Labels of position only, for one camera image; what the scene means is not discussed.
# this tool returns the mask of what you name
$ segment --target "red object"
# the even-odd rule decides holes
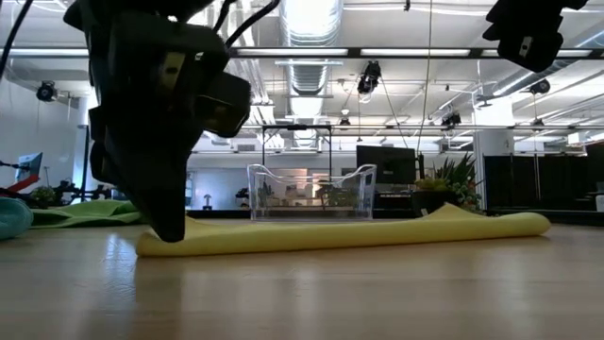
[[[31,175],[30,177],[16,182],[13,185],[9,186],[7,188],[7,190],[12,191],[13,193],[19,193],[20,191],[22,191],[23,189],[25,189],[26,187],[34,184],[35,182],[37,182],[38,180],[40,180],[40,176],[38,175]]]

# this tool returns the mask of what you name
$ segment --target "plant pot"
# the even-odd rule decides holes
[[[434,213],[445,203],[459,205],[457,196],[451,191],[416,191],[411,194],[411,204],[417,217]]]

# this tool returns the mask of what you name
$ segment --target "transparent bin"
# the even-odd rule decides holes
[[[376,171],[363,165],[346,176],[277,176],[263,165],[248,165],[252,219],[372,219]]]

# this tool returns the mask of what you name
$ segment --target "yellow towel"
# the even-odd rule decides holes
[[[426,217],[395,222],[215,225],[187,219],[183,241],[165,243],[150,230],[136,250],[139,256],[197,256],[370,247],[537,236],[549,228],[549,221],[537,213],[486,217],[445,205]]]

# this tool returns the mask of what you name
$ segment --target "table surface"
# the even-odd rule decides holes
[[[601,340],[604,334],[601,229],[137,259],[143,230],[34,230],[0,243],[0,339]]]

